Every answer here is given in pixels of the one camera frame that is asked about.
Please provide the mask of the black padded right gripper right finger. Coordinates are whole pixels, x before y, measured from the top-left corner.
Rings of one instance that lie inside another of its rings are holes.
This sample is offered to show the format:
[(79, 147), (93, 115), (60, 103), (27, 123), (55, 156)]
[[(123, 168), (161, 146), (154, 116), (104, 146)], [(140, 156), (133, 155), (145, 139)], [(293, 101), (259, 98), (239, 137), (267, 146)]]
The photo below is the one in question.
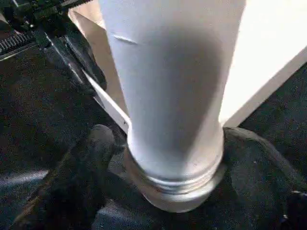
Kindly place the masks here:
[(224, 128), (224, 162), (249, 230), (307, 228), (307, 180), (266, 139), (242, 128)]

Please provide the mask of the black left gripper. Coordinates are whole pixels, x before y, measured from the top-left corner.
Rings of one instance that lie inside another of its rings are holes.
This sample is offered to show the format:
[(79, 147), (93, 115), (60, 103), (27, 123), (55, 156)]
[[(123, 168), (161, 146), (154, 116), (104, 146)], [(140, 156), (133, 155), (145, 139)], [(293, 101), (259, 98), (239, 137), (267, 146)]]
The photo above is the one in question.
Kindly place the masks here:
[(38, 45), (47, 49), (49, 61), (66, 72), (67, 80), (78, 92), (95, 96), (81, 65), (66, 46), (65, 36), (72, 26), (68, 17), (71, 8), (71, 0), (2, 0), (0, 13), (17, 33), (0, 40), (0, 58), (5, 60)]

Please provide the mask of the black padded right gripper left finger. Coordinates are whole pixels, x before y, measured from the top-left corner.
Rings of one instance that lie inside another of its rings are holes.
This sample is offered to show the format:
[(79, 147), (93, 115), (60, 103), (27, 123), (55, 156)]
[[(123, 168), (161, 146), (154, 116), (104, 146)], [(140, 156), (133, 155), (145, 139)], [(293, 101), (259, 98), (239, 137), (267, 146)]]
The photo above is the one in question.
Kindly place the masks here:
[(96, 125), (51, 169), (14, 220), (16, 230), (89, 230), (105, 203), (115, 152), (110, 128)]

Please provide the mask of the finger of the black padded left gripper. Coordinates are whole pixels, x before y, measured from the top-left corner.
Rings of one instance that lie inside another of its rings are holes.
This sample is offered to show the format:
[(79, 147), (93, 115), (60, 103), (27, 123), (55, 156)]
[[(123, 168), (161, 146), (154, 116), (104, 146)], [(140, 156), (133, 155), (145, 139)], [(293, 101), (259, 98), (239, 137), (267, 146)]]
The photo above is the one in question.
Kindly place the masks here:
[(98, 66), (92, 48), (83, 35), (70, 35), (69, 48), (82, 69), (103, 89), (107, 89), (107, 81)]

